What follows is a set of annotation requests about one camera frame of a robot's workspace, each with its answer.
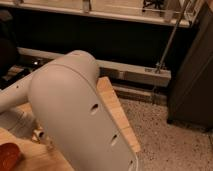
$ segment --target wooden surface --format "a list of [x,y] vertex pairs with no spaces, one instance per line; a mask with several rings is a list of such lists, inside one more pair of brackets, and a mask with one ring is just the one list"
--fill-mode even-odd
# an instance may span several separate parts
[[[135,152],[139,152],[140,145],[109,79],[107,77],[100,78],[97,89],[130,146]],[[31,112],[28,104],[22,105],[20,108],[26,112]],[[74,171],[58,150],[50,150],[45,145],[17,139],[0,128],[0,144],[6,142],[16,143],[23,153],[24,158],[17,165],[15,171]]]

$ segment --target dark wall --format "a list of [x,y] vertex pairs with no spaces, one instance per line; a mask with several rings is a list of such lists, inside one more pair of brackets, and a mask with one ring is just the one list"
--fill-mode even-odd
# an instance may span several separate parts
[[[98,59],[154,67],[172,27],[10,8],[19,46],[67,53],[82,49]],[[166,59],[176,73],[196,34],[180,28]]]

